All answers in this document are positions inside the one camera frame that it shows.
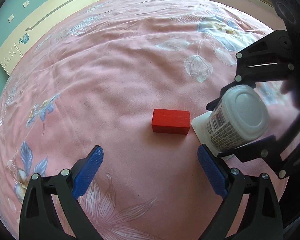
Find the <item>cream bed headboard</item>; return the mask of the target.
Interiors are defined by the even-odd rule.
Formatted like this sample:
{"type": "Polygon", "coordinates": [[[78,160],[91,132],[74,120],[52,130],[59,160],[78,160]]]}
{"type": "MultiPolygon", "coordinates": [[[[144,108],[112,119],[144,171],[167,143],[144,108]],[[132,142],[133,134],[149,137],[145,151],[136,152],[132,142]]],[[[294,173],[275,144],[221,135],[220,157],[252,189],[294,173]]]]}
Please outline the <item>cream bed headboard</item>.
{"type": "Polygon", "coordinates": [[[0,47],[0,64],[7,75],[24,54],[51,28],[99,0],[47,0],[29,14],[0,47]]]}

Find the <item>wall socket right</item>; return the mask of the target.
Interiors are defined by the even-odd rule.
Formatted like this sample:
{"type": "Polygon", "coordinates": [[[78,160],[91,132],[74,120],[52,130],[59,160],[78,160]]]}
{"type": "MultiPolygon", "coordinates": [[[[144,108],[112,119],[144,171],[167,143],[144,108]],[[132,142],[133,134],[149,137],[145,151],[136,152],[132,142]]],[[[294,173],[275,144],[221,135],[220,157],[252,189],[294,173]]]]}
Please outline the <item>wall socket right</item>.
{"type": "Polygon", "coordinates": [[[27,7],[28,5],[30,4],[29,0],[26,0],[24,3],[23,3],[23,7],[27,7]]]}

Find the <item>wall socket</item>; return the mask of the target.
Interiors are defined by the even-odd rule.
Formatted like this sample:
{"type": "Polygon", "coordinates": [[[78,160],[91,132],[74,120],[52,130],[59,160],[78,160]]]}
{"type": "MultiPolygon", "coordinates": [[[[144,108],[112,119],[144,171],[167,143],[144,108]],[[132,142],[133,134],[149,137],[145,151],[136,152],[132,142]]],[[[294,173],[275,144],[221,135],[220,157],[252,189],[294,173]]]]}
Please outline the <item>wall socket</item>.
{"type": "Polygon", "coordinates": [[[26,0],[24,3],[23,3],[23,7],[27,7],[28,5],[30,4],[29,0],[26,0]]]}
{"type": "Polygon", "coordinates": [[[14,19],[14,15],[11,15],[11,16],[8,18],[8,21],[9,21],[9,22],[12,22],[13,19],[14,19]]]}

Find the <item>pink floral bed sheet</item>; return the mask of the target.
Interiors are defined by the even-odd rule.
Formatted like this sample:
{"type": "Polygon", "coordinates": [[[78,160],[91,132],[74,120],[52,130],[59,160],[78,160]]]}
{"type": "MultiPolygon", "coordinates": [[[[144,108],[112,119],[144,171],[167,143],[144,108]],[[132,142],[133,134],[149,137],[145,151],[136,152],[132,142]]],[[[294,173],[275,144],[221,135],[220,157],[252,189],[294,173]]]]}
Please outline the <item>pink floral bed sheet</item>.
{"type": "Polygon", "coordinates": [[[52,28],[0,97],[0,219],[18,238],[34,172],[57,175],[95,145],[79,202],[105,239],[197,239],[218,210],[187,135],[154,133],[153,110],[192,118],[233,81],[235,55],[271,33],[207,0],[101,0],[52,28]]]}

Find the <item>wall socket left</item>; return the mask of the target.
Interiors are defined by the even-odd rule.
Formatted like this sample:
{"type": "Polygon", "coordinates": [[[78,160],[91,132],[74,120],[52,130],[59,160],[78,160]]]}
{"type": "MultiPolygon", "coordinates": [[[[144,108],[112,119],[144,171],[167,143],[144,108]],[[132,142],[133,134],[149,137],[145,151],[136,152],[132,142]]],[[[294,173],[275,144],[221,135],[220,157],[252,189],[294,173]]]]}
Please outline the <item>wall socket left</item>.
{"type": "Polygon", "coordinates": [[[14,15],[11,15],[11,16],[8,18],[8,21],[9,21],[9,22],[12,22],[13,19],[14,19],[14,15]]]}

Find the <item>red block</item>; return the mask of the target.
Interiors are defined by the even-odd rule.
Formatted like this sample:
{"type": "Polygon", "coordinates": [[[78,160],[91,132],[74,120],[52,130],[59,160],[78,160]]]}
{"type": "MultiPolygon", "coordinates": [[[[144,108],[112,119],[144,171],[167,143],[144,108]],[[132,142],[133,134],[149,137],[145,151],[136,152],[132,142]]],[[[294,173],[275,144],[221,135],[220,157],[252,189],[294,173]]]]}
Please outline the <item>red block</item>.
{"type": "Polygon", "coordinates": [[[154,109],[151,126],[155,133],[187,135],[190,130],[190,112],[154,109]]]}

